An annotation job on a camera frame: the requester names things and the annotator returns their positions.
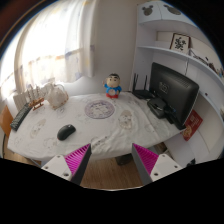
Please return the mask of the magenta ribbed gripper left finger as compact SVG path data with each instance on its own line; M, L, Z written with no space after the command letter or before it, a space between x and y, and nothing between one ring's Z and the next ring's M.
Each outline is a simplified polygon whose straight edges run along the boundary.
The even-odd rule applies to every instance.
M90 156L91 145L87 144L67 155L54 156L42 169L80 185Z

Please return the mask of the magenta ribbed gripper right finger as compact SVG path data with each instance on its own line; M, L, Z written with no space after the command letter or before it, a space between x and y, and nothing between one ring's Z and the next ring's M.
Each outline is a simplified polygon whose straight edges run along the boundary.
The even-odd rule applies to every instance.
M132 144L132 156L143 185L150 184L182 169L168 155L157 155L137 144Z

